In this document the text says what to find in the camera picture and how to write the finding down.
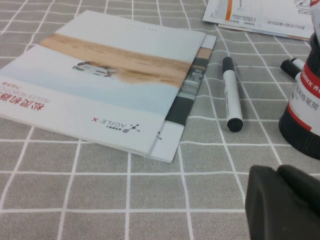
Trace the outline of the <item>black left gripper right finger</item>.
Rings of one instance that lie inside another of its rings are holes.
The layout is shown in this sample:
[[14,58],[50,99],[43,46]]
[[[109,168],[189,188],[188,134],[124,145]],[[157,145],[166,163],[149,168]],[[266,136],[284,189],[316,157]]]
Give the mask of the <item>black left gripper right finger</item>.
[[291,165],[277,170],[276,213],[281,220],[320,218],[320,181]]

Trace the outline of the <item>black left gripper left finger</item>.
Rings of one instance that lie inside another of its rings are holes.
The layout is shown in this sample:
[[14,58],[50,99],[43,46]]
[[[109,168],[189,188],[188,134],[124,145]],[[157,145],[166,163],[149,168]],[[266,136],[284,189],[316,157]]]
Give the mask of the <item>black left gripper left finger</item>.
[[245,212],[252,240],[318,240],[320,219],[277,217],[277,170],[254,165],[249,170]]

